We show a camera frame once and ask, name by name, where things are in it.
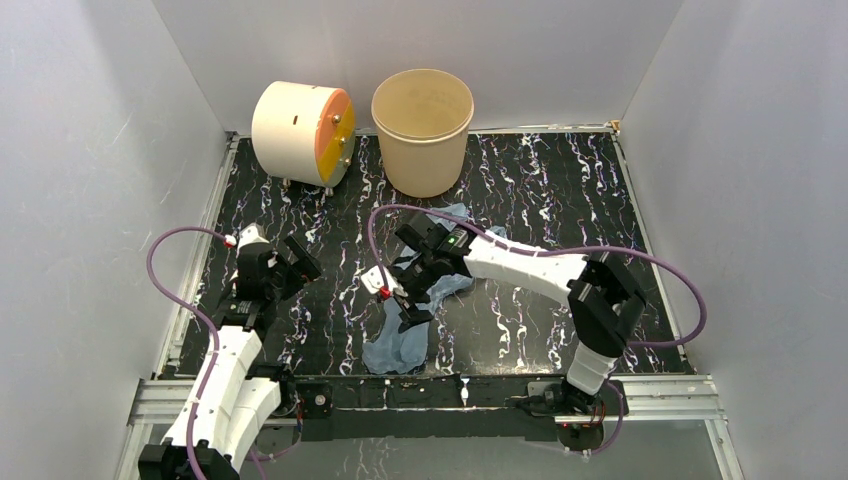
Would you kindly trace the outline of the translucent blue plastic trash bag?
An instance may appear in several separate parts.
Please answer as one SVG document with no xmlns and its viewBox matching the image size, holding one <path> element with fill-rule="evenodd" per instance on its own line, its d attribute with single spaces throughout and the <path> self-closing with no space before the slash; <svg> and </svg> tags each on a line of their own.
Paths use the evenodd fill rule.
<svg viewBox="0 0 848 480">
<path fill-rule="evenodd" d="M 364 343 L 363 361 L 377 375 L 409 374 L 420 368 L 426 362 L 429 323 L 447 297 L 475 280 L 463 260 L 476 238 L 464 226 L 469 216 L 463 203 L 435 209 L 409 206 L 412 215 L 395 231 L 404 248 L 393 261 L 383 262 L 374 235 L 377 216 L 402 208 L 379 207 L 366 226 L 376 264 L 361 282 L 383 303 L 385 320 L 377 339 Z"/>
</svg>

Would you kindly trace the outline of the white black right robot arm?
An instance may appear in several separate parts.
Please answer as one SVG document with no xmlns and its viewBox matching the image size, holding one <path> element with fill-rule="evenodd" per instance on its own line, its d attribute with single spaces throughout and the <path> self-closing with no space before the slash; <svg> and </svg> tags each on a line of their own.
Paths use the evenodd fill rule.
<svg viewBox="0 0 848 480">
<path fill-rule="evenodd" d="M 554 254 L 475 226 L 447 227 L 416 213 L 395 232 L 413 255 L 389 268 L 395 284 L 382 287 L 400 308 L 402 332 L 432 320 L 421 309 L 444 277 L 495 280 L 529 289 L 568 307 L 578 347 L 564 380 L 530 386 L 511 406 L 533 416 L 590 414 L 647 304 L 628 268 L 607 251 Z"/>
</svg>

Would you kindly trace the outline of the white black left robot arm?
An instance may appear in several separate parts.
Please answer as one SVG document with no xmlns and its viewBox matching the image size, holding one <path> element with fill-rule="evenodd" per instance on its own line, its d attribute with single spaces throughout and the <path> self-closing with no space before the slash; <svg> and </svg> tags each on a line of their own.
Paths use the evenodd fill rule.
<svg viewBox="0 0 848 480">
<path fill-rule="evenodd" d="M 301 404 L 290 368 L 257 358 L 279 305 L 320 277 L 319 262 L 293 237 L 285 244 L 294 258 L 286 259 L 256 223 L 214 236 L 236 250 L 236 270 L 213 315 L 148 274 L 157 290 L 206 324 L 209 346 L 176 420 L 139 455 L 143 479 L 237 479 L 264 422 Z"/>
</svg>

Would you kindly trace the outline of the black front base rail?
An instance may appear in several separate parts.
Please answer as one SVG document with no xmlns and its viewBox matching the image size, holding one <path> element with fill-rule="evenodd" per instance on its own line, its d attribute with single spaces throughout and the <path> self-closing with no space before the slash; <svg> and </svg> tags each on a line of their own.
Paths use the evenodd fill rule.
<svg viewBox="0 0 848 480">
<path fill-rule="evenodd" d="M 504 437 L 595 453 L 630 412 L 620 381 L 585 394 L 559 375 L 294 376 L 282 392 L 266 425 L 306 442 Z"/>
</svg>

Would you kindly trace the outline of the beige round trash bin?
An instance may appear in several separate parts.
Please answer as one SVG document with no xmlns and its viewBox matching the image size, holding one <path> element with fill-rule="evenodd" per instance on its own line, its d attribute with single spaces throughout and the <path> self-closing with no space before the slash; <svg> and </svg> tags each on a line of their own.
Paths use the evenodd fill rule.
<svg viewBox="0 0 848 480">
<path fill-rule="evenodd" d="M 394 189 L 432 198 L 453 188 L 474 115 L 472 92 L 461 79 L 436 69 L 397 73 L 375 90 L 371 114 Z"/>
</svg>

